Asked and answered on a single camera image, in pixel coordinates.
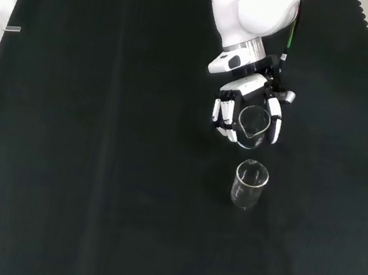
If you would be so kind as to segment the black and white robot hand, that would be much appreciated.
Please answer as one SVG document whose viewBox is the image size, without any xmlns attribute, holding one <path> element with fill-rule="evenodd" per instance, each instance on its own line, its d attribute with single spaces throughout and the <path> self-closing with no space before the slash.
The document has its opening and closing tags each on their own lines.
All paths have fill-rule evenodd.
<svg viewBox="0 0 368 275">
<path fill-rule="evenodd" d="M 292 104 L 296 94 L 283 87 L 280 78 L 282 61 L 275 55 L 269 55 L 252 65 L 236 69 L 240 76 L 233 82 L 220 88 L 211 114 L 214 128 L 230 142 L 243 148 L 255 148 L 258 143 L 248 145 L 253 137 L 243 128 L 240 114 L 246 108 L 258 105 L 266 114 L 263 120 L 268 127 L 262 127 L 262 133 L 271 145 L 279 140 L 284 106 Z"/>
</svg>

